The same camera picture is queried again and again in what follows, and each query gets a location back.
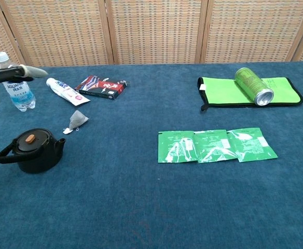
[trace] blue table surface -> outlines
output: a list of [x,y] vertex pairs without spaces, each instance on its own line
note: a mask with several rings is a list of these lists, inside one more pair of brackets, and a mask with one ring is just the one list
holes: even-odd
[[[25,113],[0,85],[0,151],[32,128],[66,138],[45,173],[0,164],[0,248],[303,248],[303,104],[200,112],[197,79],[243,66],[303,95],[303,62],[45,67],[71,87],[89,75],[130,85],[75,107],[36,79]],[[89,120],[64,135],[75,110]],[[278,159],[157,163],[159,131],[246,127],[260,127]]]

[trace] teapot lid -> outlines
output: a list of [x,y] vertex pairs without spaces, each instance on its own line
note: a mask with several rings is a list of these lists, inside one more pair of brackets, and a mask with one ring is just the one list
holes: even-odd
[[40,148],[50,137],[45,129],[33,129],[22,133],[17,140],[20,151],[28,152]]

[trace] teapot lid knob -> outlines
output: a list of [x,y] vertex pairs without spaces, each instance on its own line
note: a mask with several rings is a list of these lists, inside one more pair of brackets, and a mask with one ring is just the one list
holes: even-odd
[[30,134],[26,139],[25,142],[28,144],[31,144],[32,142],[34,142],[35,140],[35,135],[34,134]]

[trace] small box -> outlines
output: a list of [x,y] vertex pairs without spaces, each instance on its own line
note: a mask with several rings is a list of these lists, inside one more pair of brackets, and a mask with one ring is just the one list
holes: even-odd
[[97,96],[115,100],[127,87],[126,80],[88,76],[75,90],[84,95]]

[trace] plastic bottle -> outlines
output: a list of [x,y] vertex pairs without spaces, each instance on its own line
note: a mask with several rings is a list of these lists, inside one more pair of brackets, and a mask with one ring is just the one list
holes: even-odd
[[[11,62],[6,52],[0,52],[0,68],[8,68],[11,66],[18,65]],[[36,99],[27,82],[23,81],[21,83],[9,83],[7,81],[4,82],[3,85],[10,95],[13,104],[20,111],[25,112],[28,108],[35,108]]]

